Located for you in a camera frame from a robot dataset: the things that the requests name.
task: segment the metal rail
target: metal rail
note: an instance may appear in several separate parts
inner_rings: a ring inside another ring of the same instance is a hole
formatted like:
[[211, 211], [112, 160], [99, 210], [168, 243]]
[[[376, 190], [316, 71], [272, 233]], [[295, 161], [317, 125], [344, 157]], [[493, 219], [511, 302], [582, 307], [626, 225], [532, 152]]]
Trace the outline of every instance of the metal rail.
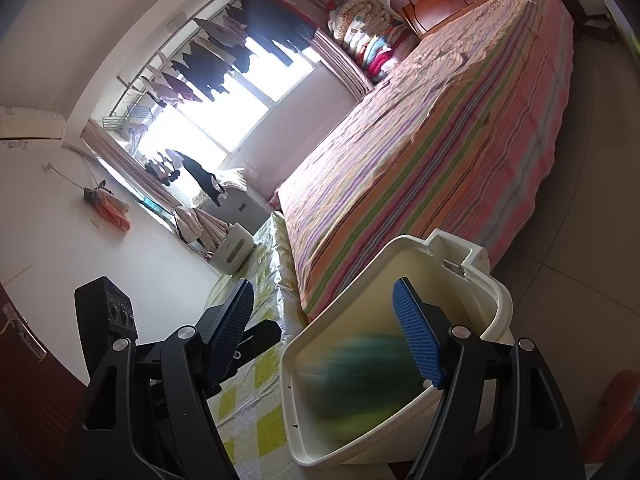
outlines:
[[[193, 19], [193, 18], [197, 18], [198, 14], [200, 14], [204, 9], [206, 9], [207, 7], [210, 6], [210, 4], [212, 4], [213, 2], [215, 2], [216, 0], [209, 0], [206, 4], [204, 4], [203, 6], [201, 6], [198, 10], [196, 10], [196, 12], [194, 12], [191, 16], [189, 16], [187, 18], [187, 20], [180, 26], [178, 27], [176, 30], [174, 30], [172, 32], [172, 34], [165, 40], [165, 42], [160, 45], [160, 47], [158, 47], [158, 49], [156, 49], [156, 51], [153, 53], [153, 55], [146, 61], [146, 63], [142, 66], [142, 68], [138, 71], [138, 73], [131, 79], [131, 81], [129, 83], [125, 83], [125, 81], [120, 77], [117, 76], [117, 79], [123, 83], [125, 85], [125, 89], [122, 92], [122, 94], [120, 95], [118, 101], [116, 102], [116, 104], [113, 106], [113, 108], [111, 109], [111, 112], [109, 113], [110, 116], [115, 115], [116, 110], [118, 108], [118, 106], [120, 106], [120, 103], [122, 102], [122, 100], [125, 98], [125, 96], [127, 95], [127, 93], [129, 92], [129, 90], [131, 90], [132, 88], [134, 88], [134, 83], [140, 78], [140, 76], [142, 75], [142, 73], [145, 71], [145, 68], [147, 65], [149, 65], [154, 59], [155, 57], [158, 55], [158, 51], [162, 50], [164, 47], [166, 47], [169, 42], [176, 37], [176, 35], [183, 30], [183, 28]], [[213, 16], [209, 17], [209, 20], [212, 20], [213, 18], [215, 18], [216, 16], [220, 15], [222, 12], [224, 11], [224, 9], [220, 9], [218, 12], [216, 12]], [[167, 56], [168, 58], [171, 58], [173, 56], [175, 56], [175, 54], [177, 52], [179, 52], [185, 44], [189, 43], [194, 36], [197, 35], [197, 33], [199, 32], [199, 28], [196, 32], [194, 32], [193, 34], [191, 34], [185, 41], [183, 41], [180, 46], [170, 55]], [[137, 104], [137, 102], [140, 100], [140, 98], [144, 95], [144, 92], [142, 92], [142, 94], [139, 95], [139, 97], [136, 98], [136, 101], [133, 103], [134, 105]]]

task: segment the white appliance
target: white appliance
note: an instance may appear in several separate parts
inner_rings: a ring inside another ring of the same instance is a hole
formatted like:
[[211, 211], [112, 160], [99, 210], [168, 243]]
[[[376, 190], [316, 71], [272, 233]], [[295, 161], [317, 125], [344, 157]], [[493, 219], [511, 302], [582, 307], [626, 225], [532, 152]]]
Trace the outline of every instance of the white appliance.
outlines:
[[66, 135], [65, 118], [57, 112], [0, 105], [0, 151], [59, 148]]

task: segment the tile floor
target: tile floor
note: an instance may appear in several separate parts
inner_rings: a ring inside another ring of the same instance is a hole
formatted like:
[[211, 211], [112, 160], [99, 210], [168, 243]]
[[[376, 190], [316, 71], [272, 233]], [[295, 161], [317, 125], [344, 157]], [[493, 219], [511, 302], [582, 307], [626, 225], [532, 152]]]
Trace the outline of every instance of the tile floor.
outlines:
[[620, 370], [640, 371], [640, 84], [622, 44], [575, 44], [556, 162], [494, 276], [511, 331], [542, 350], [583, 440]]

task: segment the cable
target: cable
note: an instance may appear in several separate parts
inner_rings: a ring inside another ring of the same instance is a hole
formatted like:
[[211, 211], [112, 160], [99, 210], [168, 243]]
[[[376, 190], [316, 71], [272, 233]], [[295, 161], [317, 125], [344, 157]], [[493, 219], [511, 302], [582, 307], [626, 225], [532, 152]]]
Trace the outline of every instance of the cable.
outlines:
[[73, 144], [69, 144], [68, 142], [63, 142], [62, 147], [65, 148], [66, 150], [71, 150], [72, 152], [77, 153], [82, 158], [85, 158], [94, 164], [98, 164], [98, 158], [95, 155], [92, 155], [91, 153], [88, 153], [85, 150], [78, 148]]
[[94, 186], [98, 187], [98, 181], [94, 175], [94, 172], [91, 171], [91, 168], [89, 167], [89, 163], [86, 161], [86, 159], [84, 157], [82, 157], [82, 163], [84, 164], [86, 170], [89, 172], [89, 174], [91, 175], [92, 180], [94, 181]]
[[84, 186], [80, 186], [80, 184], [75, 183], [69, 177], [67, 177], [67, 176], [63, 175], [62, 173], [60, 173], [56, 168], [53, 167], [53, 164], [49, 163], [49, 164], [47, 164], [47, 167], [51, 168], [53, 171], [55, 171], [57, 174], [59, 174], [59, 176], [64, 178], [66, 181], [72, 183], [74, 186], [79, 187], [80, 189], [82, 189], [84, 191]]

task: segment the yellow checkered sheet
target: yellow checkered sheet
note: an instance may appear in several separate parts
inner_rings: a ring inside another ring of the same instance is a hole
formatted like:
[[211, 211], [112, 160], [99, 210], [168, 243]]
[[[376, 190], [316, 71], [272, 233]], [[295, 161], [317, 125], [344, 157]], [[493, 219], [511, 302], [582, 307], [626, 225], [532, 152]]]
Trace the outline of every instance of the yellow checkered sheet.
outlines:
[[254, 286], [254, 311], [248, 326], [276, 321], [282, 340], [247, 363], [209, 399], [220, 437], [242, 480], [394, 480], [386, 464], [342, 465], [322, 471], [298, 466], [292, 459], [282, 418], [280, 358], [289, 342], [306, 326], [300, 306], [289, 238], [280, 213], [272, 213], [254, 235], [256, 247], [233, 276], [222, 276], [207, 298], [206, 308], [221, 304], [240, 278]]

